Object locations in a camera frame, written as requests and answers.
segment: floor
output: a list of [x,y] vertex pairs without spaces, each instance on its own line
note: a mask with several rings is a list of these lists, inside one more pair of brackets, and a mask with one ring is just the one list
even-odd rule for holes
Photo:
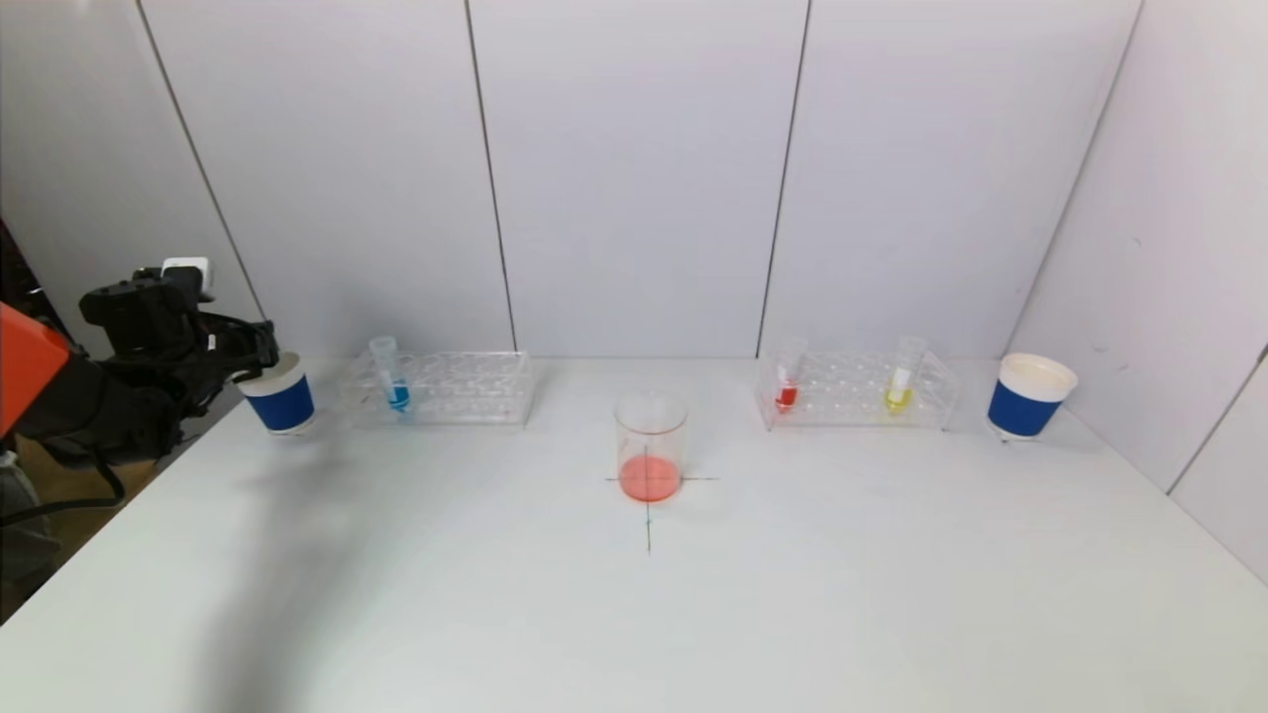
[[[20,436],[18,463],[34,486],[41,502],[110,496],[110,487],[95,471],[68,471],[53,461],[38,443]],[[129,501],[157,474],[153,462],[119,466],[114,472],[123,481]],[[119,510],[67,510],[49,515],[52,535],[61,543],[61,549],[52,556],[49,568],[42,576],[20,582],[0,582],[0,623],[8,620],[41,584],[74,557]]]

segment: blue paper cup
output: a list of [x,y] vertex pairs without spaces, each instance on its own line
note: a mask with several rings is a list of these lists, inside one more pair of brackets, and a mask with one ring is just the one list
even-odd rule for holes
[[1065,364],[1035,354],[1009,354],[999,364],[987,417],[1004,438],[1033,438],[1078,383]]
[[283,351],[276,365],[237,387],[264,421],[264,428],[275,434],[293,434],[313,421],[316,411],[308,377],[299,365],[299,355],[293,351]]

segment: test tube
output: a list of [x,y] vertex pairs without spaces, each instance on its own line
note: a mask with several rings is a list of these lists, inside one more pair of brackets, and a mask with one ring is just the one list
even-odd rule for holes
[[801,364],[805,362],[805,351],[810,343],[804,339],[786,339],[780,344],[779,354],[775,358],[775,409],[780,414],[787,414],[796,403],[798,388],[801,383]]
[[398,414],[410,411],[410,383],[401,372],[401,359],[397,355],[394,336],[377,336],[370,340],[370,355],[374,356],[374,370],[379,374],[379,386],[388,400],[388,407]]
[[902,414],[912,402],[915,377],[921,373],[921,364],[924,363],[928,348],[929,343],[918,336],[904,336],[898,340],[894,376],[890,377],[889,388],[885,389],[885,407],[890,414],[895,416]]

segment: white table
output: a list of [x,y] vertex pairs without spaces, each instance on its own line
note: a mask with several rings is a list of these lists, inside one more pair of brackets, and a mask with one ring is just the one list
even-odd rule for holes
[[[992,439],[957,368],[951,433],[767,433],[753,362],[539,362],[522,431],[243,405],[0,628],[0,708],[1268,710],[1268,589],[1070,414]],[[637,386],[719,478],[650,553],[605,480]]]

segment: white cup rim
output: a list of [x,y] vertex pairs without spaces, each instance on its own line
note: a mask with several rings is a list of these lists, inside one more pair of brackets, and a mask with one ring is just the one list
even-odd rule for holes
[[273,396],[281,393],[299,383],[304,378],[304,370],[299,364],[299,355],[294,351],[283,351],[278,355],[278,363],[260,372],[254,379],[238,382],[238,391],[247,398]]
[[[1054,382],[1036,381],[1026,372],[1038,369]],[[1014,351],[1000,360],[999,381],[1011,391],[1035,401],[1064,401],[1079,384],[1079,377],[1065,364],[1025,351]]]

